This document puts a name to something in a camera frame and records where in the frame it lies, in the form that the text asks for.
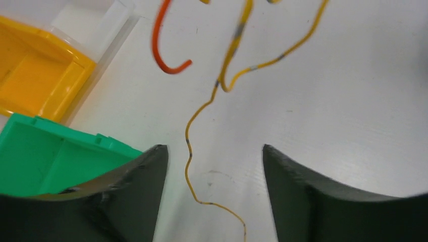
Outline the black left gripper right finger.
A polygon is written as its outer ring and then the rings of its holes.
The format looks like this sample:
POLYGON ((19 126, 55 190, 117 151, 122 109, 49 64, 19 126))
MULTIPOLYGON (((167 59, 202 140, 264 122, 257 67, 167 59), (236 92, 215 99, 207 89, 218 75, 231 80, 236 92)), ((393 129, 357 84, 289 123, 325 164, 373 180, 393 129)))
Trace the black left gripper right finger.
POLYGON ((353 188, 267 144, 262 161, 279 241, 427 241, 427 194, 353 188))

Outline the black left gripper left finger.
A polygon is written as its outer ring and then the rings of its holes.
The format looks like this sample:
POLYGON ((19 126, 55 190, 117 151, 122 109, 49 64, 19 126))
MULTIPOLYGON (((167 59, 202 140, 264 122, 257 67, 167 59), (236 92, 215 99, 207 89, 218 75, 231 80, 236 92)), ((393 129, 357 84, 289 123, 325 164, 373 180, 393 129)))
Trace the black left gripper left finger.
POLYGON ((1 241, 153 241, 168 162, 158 144, 59 194, 1 195, 1 241))

